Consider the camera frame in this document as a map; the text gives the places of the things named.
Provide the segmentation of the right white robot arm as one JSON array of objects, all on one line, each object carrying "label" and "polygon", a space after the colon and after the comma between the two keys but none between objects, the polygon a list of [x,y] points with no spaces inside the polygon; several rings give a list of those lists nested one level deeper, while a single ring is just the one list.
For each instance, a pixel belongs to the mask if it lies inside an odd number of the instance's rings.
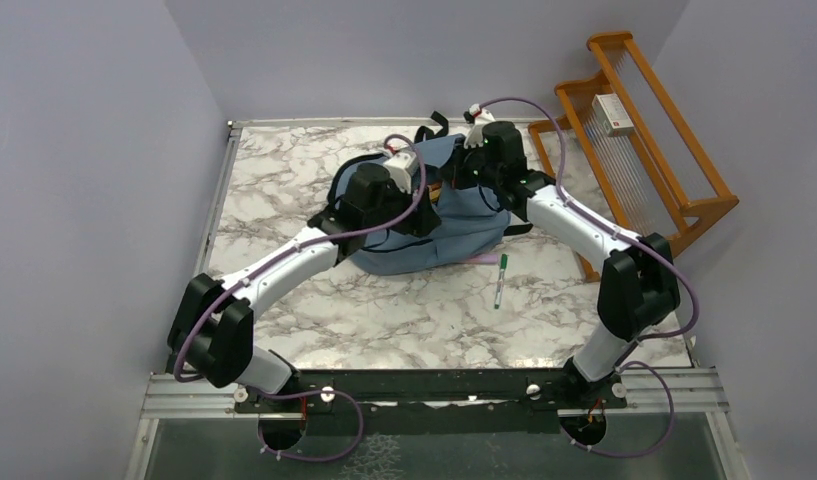
[{"label": "right white robot arm", "polygon": [[557,385],[569,404],[588,405],[641,334],[680,303],[669,242],[606,220],[554,177],[529,168],[522,136],[509,121],[477,125],[456,140],[442,176],[454,189],[490,190],[503,210],[568,245],[598,272],[599,323],[566,361]]}]

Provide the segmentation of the blue student backpack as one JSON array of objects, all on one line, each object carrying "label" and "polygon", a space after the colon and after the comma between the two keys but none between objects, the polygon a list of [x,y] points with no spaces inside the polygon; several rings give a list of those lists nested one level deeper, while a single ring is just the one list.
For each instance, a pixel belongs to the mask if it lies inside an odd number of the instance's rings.
[{"label": "blue student backpack", "polygon": [[449,132],[449,121],[440,112],[434,111],[430,119],[439,129],[419,127],[414,143],[425,161],[428,191],[441,187],[440,197],[431,202],[442,224],[424,242],[401,234],[385,239],[384,231],[369,234],[365,245],[349,258],[366,273],[390,276],[464,263],[488,253],[504,238],[524,235],[533,228],[529,223],[512,224],[510,212],[497,210],[499,204],[490,189],[457,190],[443,181],[440,169],[461,136]]}]

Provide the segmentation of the pink highlighter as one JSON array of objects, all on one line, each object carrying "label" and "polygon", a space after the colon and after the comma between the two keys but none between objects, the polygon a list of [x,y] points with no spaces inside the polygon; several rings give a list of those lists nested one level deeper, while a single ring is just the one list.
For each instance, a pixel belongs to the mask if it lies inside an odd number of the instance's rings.
[{"label": "pink highlighter", "polygon": [[500,261],[500,256],[497,254],[484,254],[472,257],[464,261],[465,264],[474,265],[495,265]]}]

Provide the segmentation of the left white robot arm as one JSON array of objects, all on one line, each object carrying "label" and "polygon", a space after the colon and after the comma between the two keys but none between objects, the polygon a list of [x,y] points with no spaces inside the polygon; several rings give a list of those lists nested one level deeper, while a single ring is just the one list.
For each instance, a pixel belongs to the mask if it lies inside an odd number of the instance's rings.
[{"label": "left white robot arm", "polygon": [[368,235],[436,228],[427,183],[427,166],[407,154],[362,162],[344,191],[330,192],[326,207],[279,251],[221,279],[194,277],[168,336],[175,379],[204,379],[217,388],[239,383],[259,390],[274,410],[293,406],[299,387],[294,368],[255,345],[255,321],[298,285],[360,250]]}]

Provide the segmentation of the green marker pen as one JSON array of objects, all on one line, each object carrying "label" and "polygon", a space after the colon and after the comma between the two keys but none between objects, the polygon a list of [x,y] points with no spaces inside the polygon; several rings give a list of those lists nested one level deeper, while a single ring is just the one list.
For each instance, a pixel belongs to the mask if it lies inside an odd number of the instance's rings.
[{"label": "green marker pen", "polygon": [[505,277],[508,265],[508,255],[502,254],[499,258],[499,270],[498,276],[495,284],[495,292],[494,292],[494,302],[493,306],[495,310],[498,310],[501,307],[503,291],[504,291],[504,284],[505,284]]}]

